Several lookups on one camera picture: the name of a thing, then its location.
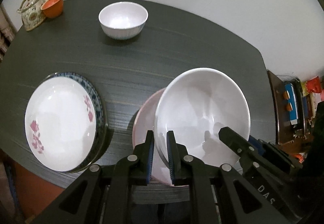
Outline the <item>dark blue patterned plate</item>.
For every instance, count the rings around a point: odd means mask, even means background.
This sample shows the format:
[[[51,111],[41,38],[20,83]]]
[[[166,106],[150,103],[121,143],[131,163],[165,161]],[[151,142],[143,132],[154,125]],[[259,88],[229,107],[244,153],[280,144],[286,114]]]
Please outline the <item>dark blue patterned plate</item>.
[[[68,171],[64,171],[65,173],[74,173],[81,170],[85,170],[91,164],[95,163],[106,152],[106,149],[110,144],[108,114],[106,106],[99,91],[85,76],[74,72],[56,72],[46,76],[43,81],[59,76],[73,79],[86,90],[94,105],[94,112],[97,121],[96,136],[94,138],[94,143],[90,149],[89,154],[77,167]]]

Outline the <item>large pink bowl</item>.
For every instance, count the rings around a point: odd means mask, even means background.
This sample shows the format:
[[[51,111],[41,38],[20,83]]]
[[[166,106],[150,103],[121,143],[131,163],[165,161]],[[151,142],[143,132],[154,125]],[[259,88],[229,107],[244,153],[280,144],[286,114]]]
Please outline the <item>large pink bowl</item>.
[[[132,128],[133,148],[138,144],[144,143],[147,131],[154,129],[155,111],[164,90],[165,88],[162,88],[151,95],[137,112]],[[162,161],[156,148],[154,148],[151,178],[161,184],[174,187],[171,182],[170,171]]]

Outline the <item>white plate pink flowers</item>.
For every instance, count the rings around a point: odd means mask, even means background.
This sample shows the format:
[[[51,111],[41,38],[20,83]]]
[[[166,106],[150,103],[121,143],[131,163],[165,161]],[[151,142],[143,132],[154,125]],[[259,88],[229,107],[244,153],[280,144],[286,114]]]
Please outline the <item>white plate pink flowers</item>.
[[[76,80],[55,76],[32,93],[25,111],[25,134],[33,155],[58,172],[81,166],[97,132],[94,103]]]

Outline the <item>white bowl blue pattern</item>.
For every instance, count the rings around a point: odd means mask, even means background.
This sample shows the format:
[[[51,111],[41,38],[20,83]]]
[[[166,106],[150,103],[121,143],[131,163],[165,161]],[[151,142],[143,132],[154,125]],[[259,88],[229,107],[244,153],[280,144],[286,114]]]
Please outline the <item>white bowl blue pattern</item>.
[[[120,1],[104,7],[98,15],[98,20],[108,37],[127,40],[140,34],[148,17],[149,13],[144,6]]]

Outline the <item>dark wooden side cabinet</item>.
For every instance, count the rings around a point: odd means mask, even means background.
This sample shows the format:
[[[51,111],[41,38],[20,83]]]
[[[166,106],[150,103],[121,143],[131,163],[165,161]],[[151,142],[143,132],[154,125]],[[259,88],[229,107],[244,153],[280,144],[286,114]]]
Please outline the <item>dark wooden side cabinet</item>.
[[[306,132],[306,120],[299,80],[293,79],[291,81],[283,81],[271,71],[268,71],[268,78],[275,107],[277,144],[286,144],[288,142],[293,142],[296,138],[304,137]],[[287,101],[283,97],[286,83],[292,83],[294,87],[299,116],[297,125],[292,125],[290,123],[289,113],[286,110]]]

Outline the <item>blue white box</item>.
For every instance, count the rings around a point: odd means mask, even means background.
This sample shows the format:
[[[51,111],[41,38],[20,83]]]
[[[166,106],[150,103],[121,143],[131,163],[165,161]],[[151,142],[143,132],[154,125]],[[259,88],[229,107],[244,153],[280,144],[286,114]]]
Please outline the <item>blue white box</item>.
[[[287,101],[286,110],[289,113],[290,123],[292,125],[297,125],[299,116],[296,104],[295,91],[292,83],[285,84],[285,91],[283,93],[283,97]]]

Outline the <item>red packaging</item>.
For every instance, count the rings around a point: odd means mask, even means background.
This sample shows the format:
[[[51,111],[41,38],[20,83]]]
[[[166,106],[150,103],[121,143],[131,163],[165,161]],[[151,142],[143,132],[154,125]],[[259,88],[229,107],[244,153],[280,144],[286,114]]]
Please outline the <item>red packaging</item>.
[[[312,78],[306,82],[302,82],[303,94],[307,95],[308,93],[321,93],[321,80],[319,76]]]

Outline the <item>orange lidded cup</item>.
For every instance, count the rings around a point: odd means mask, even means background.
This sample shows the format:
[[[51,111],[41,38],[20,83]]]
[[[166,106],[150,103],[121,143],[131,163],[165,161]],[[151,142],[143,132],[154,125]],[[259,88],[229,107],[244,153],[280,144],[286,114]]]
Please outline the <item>orange lidded cup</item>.
[[[60,16],[63,12],[64,0],[47,0],[42,6],[41,11],[47,18],[53,19]]]

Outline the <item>floral ceramic teapot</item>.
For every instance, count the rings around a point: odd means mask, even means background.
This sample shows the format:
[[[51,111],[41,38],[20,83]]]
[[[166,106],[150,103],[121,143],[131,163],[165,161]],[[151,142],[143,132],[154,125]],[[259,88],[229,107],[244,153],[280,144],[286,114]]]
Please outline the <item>floral ceramic teapot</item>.
[[[47,18],[41,6],[47,0],[23,0],[17,13],[21,15],[22,24],[27,32],[34,30]]]

